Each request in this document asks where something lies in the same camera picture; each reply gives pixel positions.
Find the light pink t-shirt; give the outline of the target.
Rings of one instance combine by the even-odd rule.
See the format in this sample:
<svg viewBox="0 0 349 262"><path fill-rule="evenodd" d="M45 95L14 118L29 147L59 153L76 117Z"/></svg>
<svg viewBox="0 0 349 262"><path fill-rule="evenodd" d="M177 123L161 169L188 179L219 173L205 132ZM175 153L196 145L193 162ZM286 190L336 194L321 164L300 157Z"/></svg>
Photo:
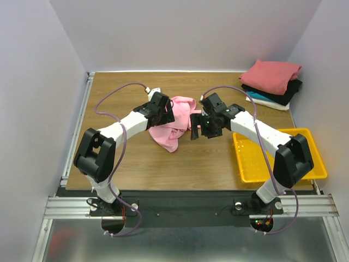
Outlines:
<svg viewBox="0 0 349 262"><path fill-rule="evenodd" d="M190 115L201 113L201 110L196 110L197 104L193 98L175 96L172 105L174 122L149 129L152 139L169 153L177 150L179 138L191 129Z"/></svg>

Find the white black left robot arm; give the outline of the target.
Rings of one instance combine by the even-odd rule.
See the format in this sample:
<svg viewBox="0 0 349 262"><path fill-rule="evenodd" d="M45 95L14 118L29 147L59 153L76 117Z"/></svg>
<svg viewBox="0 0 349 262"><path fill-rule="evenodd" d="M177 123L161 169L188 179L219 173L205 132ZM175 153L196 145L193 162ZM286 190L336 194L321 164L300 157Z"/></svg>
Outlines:
<svg viewBox="0 0 349 262"><path fill-rule="evenodd" d="M170 98L161 93L160 88L155 88L149 91L147 103L136 107L123 119L108 127L89 128L84 132L73 165L87 176L109 215L121 210L121 201L117 199L120 191L111 178L118 166L115 164L117 147L122 145L122 154L125 154L128 139L151 127L174 121Z"/></svg>

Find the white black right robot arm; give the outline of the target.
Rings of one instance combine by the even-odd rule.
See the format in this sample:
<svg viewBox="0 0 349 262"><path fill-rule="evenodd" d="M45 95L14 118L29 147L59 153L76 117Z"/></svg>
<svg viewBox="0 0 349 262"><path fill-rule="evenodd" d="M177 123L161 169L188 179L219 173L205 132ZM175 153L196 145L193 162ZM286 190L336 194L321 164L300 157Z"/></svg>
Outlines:
<svg viewBox="0 0 349 262"><path fill-rule="evenodd" d="M191 139L200 135L209 139L222 136L222 130L245 136L258 144L263 154L269 153L274 164L268 165L270 178L255 192L251 207L257 213L270 208L270 202L291 189L314 168L310 147L305 136L292 136L259 121L238 104L227 106L213 93L202 98L200 113L190 115Z"/></svg>

